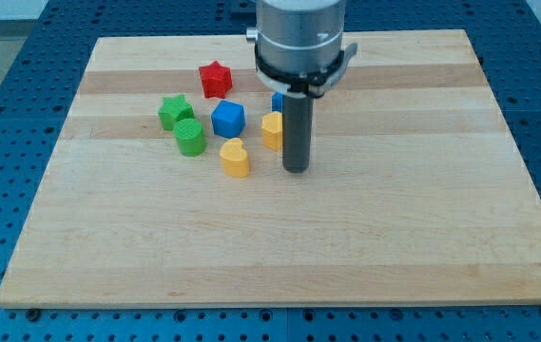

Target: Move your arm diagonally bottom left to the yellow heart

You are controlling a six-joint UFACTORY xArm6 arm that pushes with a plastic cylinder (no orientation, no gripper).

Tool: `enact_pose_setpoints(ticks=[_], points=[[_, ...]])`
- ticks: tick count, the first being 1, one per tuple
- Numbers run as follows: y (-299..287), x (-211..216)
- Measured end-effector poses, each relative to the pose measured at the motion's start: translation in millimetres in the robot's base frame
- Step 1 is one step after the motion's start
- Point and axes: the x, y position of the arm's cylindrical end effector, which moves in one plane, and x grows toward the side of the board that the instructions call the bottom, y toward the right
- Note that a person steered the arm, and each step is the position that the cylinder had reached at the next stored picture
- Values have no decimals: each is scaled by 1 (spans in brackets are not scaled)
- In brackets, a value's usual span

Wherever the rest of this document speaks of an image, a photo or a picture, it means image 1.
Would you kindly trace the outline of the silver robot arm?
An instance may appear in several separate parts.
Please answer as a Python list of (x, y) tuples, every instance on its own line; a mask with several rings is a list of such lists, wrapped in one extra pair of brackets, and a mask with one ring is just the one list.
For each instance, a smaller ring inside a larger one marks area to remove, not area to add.
[(321, 73), (338, 62), (345, 0), (259, 0), (255, 57), (270, 75)]

